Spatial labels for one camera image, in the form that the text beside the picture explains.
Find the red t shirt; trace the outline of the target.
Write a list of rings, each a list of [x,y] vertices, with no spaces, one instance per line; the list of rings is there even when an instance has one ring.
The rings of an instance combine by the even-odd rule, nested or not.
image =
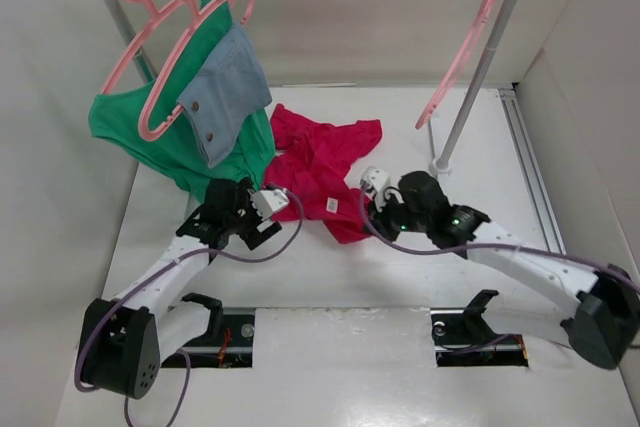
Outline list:
[[[349,187],[345,179],[353,164],[381,142],[381,122],[319,123],[279,103],[270,124],[277,155],[268,165],[263,183],[296,194],[305,217],[323,222],[338,243],[366,239],[359,190]]]

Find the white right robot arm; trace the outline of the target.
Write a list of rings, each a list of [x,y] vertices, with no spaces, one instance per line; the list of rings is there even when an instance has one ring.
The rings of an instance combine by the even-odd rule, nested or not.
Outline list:
[[[425,171],[398,182],[376,167],[360,181],[360,214],[365,229],[394,250],[405,232],[425,235],[429,255],[453,253],[492,268],[550,301],[551,316],[488,308],[499,296],[483,289],[464,307],[431,315],[436,355],[466,366],[503,343],[538,337],[572,349],[588,363],[616,369],[639,333],[639,287],[622,268],[527,245],[487,214],[452,204],[438,180]]]

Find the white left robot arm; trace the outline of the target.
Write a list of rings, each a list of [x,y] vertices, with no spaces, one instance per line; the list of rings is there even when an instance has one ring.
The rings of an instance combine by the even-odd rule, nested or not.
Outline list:
[[[181,347],[194,339],[216,341],[223,329],[220,301],[185,288],[224,256],[231,237],[254,250],[278,233],[281,226],[273,217],[288,204],[283,188],[256,190],[248,179],[211,181],[204,202],[176,230],[161,257],[113,299],[98,298],[87,307],[76,388],[140,399],[162,363]]]

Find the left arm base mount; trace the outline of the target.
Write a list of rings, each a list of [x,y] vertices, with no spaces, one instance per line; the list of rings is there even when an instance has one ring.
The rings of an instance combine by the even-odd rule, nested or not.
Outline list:
[[[218,333],[203,334],[183,350],[193,369],[251,368],[255,337],[256,310],[225,308]]]

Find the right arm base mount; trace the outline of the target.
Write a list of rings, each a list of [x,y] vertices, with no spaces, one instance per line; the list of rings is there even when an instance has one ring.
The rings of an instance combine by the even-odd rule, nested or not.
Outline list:
[[[437,309],[431,311],[430,318],[438,367],[529,366],[523,337],[495,333],[479,314]]]

